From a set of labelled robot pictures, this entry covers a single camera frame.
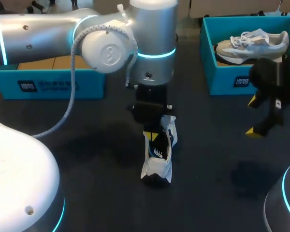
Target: shoe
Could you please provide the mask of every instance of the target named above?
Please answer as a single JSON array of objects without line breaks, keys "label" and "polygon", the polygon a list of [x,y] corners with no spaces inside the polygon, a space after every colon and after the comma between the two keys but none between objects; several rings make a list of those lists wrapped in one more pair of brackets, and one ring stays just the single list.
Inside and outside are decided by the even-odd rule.
[{"label": "shoe", "polygon": [[163,116],[160,133],[144,131],[145,162],[142,168],[141,179],[153,177],[172,180],[172,147],[177,143],[175,116]]},{"label": "shoe", "polygon": [[286,31],[280,34],[268,34],[262,29],[243,32],[240,37],[231,37],[215,46],[217,59],[229,64],[242,64],[249,59],[282,57],[289,46]]}]

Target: glowing blue ring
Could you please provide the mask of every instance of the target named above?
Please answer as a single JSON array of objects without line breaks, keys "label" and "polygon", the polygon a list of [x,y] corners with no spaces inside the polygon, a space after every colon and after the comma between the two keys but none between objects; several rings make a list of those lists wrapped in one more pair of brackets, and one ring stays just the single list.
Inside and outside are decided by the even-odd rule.
[{"label": "glowing blue ring", "polygon": [[282,178],[282,195],[284,197],[284,201],[285,201],[286,207],[287,207],[287,209],[289,210],[289,213],[290,213],[290,205],[289,205],[289,203],[287,201],[286,192],[285,192],[285,178],[286,178],[286,174],[287,174],[287,171],[289,170],[289,168],[286,170],[286,172],[284,174],[284,177]]},{"label": "glowing blue ring", "polygon": [[157,59],[157,58],[164,58],[164,57],[169,57],[170,55],[172,55],[175,52],[176,48],[174,48],[174,50],[172,52],[166,53],[166,54],[162,54],[162,55],[145,55],[142,53],[138,53],[139,57],[144,57],[144,58],[149,58],[149,59]]},{"label": "glowing blue ring", "polygon": [[92,17],[98,17],[98,15],[88,15],[87,17],[85,18],[82,18],[81,20],[79,20],[73,30],[73,34],[72,34],[72,43],[74,42],[74,36],[75,36],[75,33],[76,33],[76,30],[78,28],[79,25],[81,25],[82,22],[84,22],[86,19],[89,19],[89,18],[92,18]]},{"label": "glowing blue ring", "polygon": [[7,61],[7,58],[6,58],[6,52],[5,52],[5,46],[4,46],[4,41],[3,41],[3,34],[2,34],[1,23],[0,23],[0,46],[1,46],[3,64],[4,65],[7,65],[8,64],[8,61]]},{"label": "glowing blue ring", "polygon": [[64,213],[64,208],[65,208],[65,203],[66,203],[66,202],[65,202],[65,199],[63,198],[63,208],[62,208],[62,213],[61,213],[61,216],[60,216],[60,218],[59,218],[59,221],[58,221],[56,227],[53,229],[52,232],[55,232],[55,231],[58,229],[58,227],[59,227],[59,225],[60,225],[60,223],[61,223],[61,221],[62,221],[63,213]]}]

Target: printed logo on box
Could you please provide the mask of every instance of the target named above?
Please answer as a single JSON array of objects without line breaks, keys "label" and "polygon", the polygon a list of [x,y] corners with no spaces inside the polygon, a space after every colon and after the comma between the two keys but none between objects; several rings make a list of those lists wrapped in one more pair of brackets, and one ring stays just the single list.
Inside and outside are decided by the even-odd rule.
[{"label": "printed logo on box", "polygon": [[23,92],[37,92],[34,81],[17,81],[21,91]]},{"label": "printed logo on box", "polygon": [[233,87],[248,87],[250,79],[248,76],[237,76]]},{"label": "printed logo on box", "polygon": [[[39,81],[41,91],[70,91],[71,81]],[[75,90],[79,90],[79,85],[75,82]]]}]

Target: gray sneaker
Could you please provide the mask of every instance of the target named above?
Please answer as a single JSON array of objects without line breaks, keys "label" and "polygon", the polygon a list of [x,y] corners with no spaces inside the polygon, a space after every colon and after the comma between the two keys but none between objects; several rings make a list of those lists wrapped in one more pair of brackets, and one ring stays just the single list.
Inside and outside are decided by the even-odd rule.
[{"label": "gray sneaker", "polygon": [[242,64],[249,59],[280,58],[289,46],[286,31],[280,34],[268,34],[262,29],[243,32],[239,37],[231,36],[217,44],[216,55],[227,63]]}]

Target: dark tabletop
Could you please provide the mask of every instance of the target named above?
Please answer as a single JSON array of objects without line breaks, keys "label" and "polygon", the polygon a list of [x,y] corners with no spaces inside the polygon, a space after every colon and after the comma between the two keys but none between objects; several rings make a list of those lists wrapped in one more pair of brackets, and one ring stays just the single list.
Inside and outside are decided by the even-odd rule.
[{"label": "dark tabletop", "polygon": [[[251,96],[210,97],[198,47],[178,44],[169,97],[179,141],[169,187],[140,180],[142,127],[126,111],[134,93],[119,73],[108,76],[105,99],[76,101],[64,126],[42,140],[59,165],[66,232],[266,231],[265,194],[290,165],[290,109],[284,127],[262,140],[247,138],[267,107],[249,110]],[[34,134],[54,125],[66,107],[67,101],[0,95],[0,122]]]}]

